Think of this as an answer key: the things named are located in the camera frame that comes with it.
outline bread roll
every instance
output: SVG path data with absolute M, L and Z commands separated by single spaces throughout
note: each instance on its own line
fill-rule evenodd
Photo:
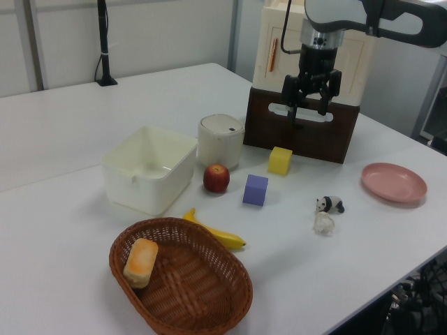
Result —
M 123 275 L 131 288 L 144 288 L 149 283 L 159 246 L 148 239 L 133 243 Z

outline wicker basket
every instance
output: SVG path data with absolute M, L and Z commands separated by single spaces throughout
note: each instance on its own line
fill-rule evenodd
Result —
M 122 273 L 141 237 L 155 241 L 159 253 L 149 285 L 133 290 Z M 157 334 L 224 334 L 247 314 L 253 299 L 242 263 L 205 228 L 181 218 L 154 218 L 127 228 L 113 243 L 109 263 Z

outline pink plate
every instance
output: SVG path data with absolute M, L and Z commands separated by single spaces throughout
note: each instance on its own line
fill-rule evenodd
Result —
M 427 184 L 413 171 L 390 163 L 374 163 L 362 171 L 364 185 L 387 200 L 413 202 L 427 193 Z

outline small white toy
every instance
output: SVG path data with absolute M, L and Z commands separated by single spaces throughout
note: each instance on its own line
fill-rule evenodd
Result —
M 332 234 L 335 228 L 335 223 L 325 211 L 317 213 L 314 221 L 314 230 L 319 234 Z
M 316 211 L 325 211 L 327 213 L 332 208 L 336 208 L 339 213 L 343 213 L 342 199 L 339 197 L 322 197 L 320 200 L 316 200 Z

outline panda figurine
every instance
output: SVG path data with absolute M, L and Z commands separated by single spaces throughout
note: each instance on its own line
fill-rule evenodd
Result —
M 316 211 L 330 211 L 331 208 L 336 208 L 339 213 L 344 212 L 342 199 L 339 197 L 322 197 L 316 200 Z

